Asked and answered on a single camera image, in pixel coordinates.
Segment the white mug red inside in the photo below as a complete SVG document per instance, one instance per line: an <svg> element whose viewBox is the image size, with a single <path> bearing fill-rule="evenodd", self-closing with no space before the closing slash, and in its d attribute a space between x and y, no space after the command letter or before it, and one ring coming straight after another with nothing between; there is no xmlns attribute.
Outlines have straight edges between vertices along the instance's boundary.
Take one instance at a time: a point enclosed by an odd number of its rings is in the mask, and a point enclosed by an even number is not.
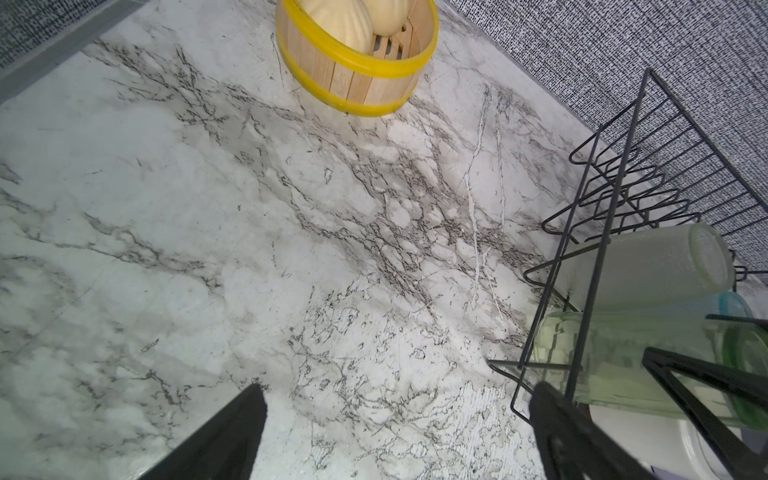
<svg viewBox="0 0 768 480"><path fill-rule="evenodd" d="M592 421L646 467L685 479L732 475L688 420L592 406Z"/></svg>

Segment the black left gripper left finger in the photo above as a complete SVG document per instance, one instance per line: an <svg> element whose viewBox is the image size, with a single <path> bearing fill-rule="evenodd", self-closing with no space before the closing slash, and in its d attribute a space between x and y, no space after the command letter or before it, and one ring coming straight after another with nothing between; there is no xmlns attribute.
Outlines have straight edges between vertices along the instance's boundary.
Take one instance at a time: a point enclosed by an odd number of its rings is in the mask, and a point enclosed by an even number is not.
<svg viewBox="0 0 768 480"><path fill-rule="evenodd" d="M267 412L261 386L248 386L142 477L248 479L261 443Z"/></svg>

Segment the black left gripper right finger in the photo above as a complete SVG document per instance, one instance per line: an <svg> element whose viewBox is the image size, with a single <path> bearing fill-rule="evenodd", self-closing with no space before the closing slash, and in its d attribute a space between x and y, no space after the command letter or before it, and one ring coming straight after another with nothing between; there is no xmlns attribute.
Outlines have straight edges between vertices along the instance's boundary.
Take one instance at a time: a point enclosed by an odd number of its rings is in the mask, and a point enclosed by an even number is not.
<svg viewBox="0 0 768 480"><path fill-rule="evenodd" d="M548 479L652 479L654 475L546 382L529 402Z"/></svg>

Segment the teal translucent cup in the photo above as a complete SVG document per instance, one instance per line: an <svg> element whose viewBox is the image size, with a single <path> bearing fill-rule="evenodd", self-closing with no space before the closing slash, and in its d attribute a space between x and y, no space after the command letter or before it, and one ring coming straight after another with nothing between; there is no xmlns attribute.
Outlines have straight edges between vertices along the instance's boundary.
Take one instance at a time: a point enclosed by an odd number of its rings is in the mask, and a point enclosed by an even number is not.
<svg viewBox="0 0 768 480"><path fill-rule="evenodd" d="M626 313L667 317L693 316L696 318L705 318L711 314L744 318L753 317L753 312L748 303L739 294L734 292L724 292L673 303L638 307L628 309Z"/></svg>

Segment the pale yellow-green frosted cup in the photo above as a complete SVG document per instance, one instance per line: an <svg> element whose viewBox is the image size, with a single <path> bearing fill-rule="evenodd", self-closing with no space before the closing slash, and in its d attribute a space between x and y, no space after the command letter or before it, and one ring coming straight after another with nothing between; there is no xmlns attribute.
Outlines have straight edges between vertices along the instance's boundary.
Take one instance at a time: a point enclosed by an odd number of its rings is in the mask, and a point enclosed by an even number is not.
<svg viewBox="0 0 768 480"><path fill-rule="evenodd" d="M613 235L593 309L622 310L719 294L734 279L728 246L706 223Z"/></svg>

